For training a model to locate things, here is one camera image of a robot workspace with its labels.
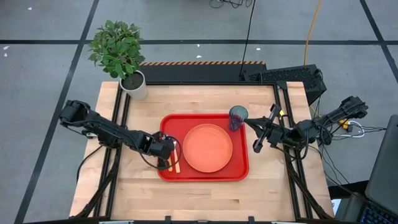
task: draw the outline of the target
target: yellow cable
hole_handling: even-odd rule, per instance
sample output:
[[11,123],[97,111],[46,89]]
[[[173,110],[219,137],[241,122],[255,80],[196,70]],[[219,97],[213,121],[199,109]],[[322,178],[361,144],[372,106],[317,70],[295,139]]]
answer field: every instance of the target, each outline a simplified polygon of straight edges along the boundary
[[305,51],[304,51],[304,65],[307,64],[307,49],[308,49],[308,42],[310,41],[311,38],[311,34],[312,34],[312,27],[317,19],[318,16],[318,11],[321,8],[321,3],[322,0],[318,1],[318,6],[317,6],[317,10],[315,11],[315,14],[313,15],[313,19],[312,19],[312,23],[311,23],[311,27],[310,27],[310,31],[308,32],[308,36],[307,36],[307,41],[305,42]]

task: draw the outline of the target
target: red tray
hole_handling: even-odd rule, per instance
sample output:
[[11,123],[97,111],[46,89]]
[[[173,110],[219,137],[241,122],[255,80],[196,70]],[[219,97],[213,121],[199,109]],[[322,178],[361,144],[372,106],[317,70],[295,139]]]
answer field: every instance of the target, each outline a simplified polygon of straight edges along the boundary
[[160,130],[165,134],[177,138],[181,145],[183,145],[185,136],[195,126],[199,124],[215,124],[229,134],[232,140],[233,151],[231,160],[219,171],[212,173],[197,171],[187,163],[182,155],[178,162],[181,170],[179,174],[175,172],[175,168],[173,167],[173,171],[158,171],[159,176],[166,181],[174,182],[243,180],[249,172],[246,132],[244,125],[239,130],[232,132],[229,130],[228,122],[228,114],[171,114],[166,116],[160,124]]

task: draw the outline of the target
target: orange plate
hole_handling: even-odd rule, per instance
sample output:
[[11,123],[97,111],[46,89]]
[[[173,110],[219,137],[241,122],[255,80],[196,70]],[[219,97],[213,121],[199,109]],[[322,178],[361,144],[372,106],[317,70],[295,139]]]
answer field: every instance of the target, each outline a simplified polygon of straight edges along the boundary
[[231,159],[232,140],[224,129],[214,124],[192,128],[183,142],[183,155],[200,172],[216,172]]

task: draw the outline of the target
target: black keyboard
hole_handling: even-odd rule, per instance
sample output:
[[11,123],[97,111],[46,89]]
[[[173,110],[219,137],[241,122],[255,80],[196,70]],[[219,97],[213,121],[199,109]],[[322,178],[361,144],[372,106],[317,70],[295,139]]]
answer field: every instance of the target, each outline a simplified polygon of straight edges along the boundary
[[360,221],[361,223],[398,224],[398,217],[375,207],[366,206]]

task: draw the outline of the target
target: black floor stripe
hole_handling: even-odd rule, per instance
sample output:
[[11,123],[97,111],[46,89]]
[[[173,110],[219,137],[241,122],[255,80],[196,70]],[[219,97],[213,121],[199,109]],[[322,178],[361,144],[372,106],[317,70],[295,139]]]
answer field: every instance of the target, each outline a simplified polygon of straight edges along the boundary
[[371,14],[371,11],[370,11],[368,5],[366,4],[366,1],[360,0],[360,2],[361,2],[363,10],[365,11],[366,17],[368,18],[369,23],[371,24],[373,32],[377,37],[377,40],[380,41],[380,43],[381,43],[381,49],[384,53],[384,56],[386,57],[388,64],[390,65],[391,71],[394,74],[394,76],[398,82],[398,68],[397,68],[397,65],[396,65],[394,59],[391,56],[390,50],[388,49],[386,42],[384,41],[383,36],[381,35],[379,28],[377,27],[376,21],[374,20],[372,14]]
[[25,194],[24,194],[24,198],[22,199],[21,205],[19,207],[16,219],[15,219],[15,222],[14,222],[16,224],[20,224],[20,223],[24,222],[24,219],[25,219],[25,216],[26,216],[26,212],[27,212],[27,210],[29,208],[30,201],[32,200],[32,196],[33,196],[33,193],[35,191],[35,188],[36,188],[36,185],[37,185],[37,181],[39,180],[40,173],[41,173],[43,165],[44,165],[45,158],[46,158],[47,153],[49,151],[50,143],[51,143],[51,140],[53,138],[55,128],[57,127],[59,114],[60,114],[60,112],[62,110],[62,106],[63,106],[63,104],[65,102],[66,97],[67,97],[67,93],[68,93],[70,84],[72,82],[73,75],[74,75],[75,70],[76,70],[76,66],[78,64],[78,61],[79,61],[79,58],[80,58],[80,55],[81,55],[81,51],[83,50],[84,44],[83,44],[82,40],[85,40],[87,38],[87,34],[88,34],[89,29],[90,29],[91,22],[93,21],[93,17],[94,17],[94,13],[95,13],[97,5],[98,5],[98,1],[99,0],[94,0],[93,1],[93,5],[91,6],[90,13],[88,14],[88,18],[87,18],[87,21],[86,21],[86,24],[85,24],[85,28],[83,29],[83,33],[81,34],[81,37],[80,37],[81,44],[78,45],[78,47],[76,49],[76,52],[75,52],[75,55],[73,56],[73,60],[72,60],[71,65],[70,65],[68,75],[67,75],[67,77],[65,79],[65,83],[63,84],[62,91],[61,91],[60,97],[58,99],[57,106],[55,107],[55,111],[54,111],[54,114],[52,116],[49,129],[47,130],[47,134],[45,135],[45,139],[44,139],[42,148],[40,150],[39,157],[38,157],[38,159],[36,161],[33,173],[32,173],[32,175],[30,177],[28,186],[27,186]]
[[[92,40],[0,40],[0,44],[88,44]],[[386,40],[387,45],[398,45],[398,40]],[[246,40],[142,40],[141,45],[179,44],[245,44]],[[248,44],[305,45],[305,40],[248,40]],[[310,40],[310,45],[381,45],[379,40]]]

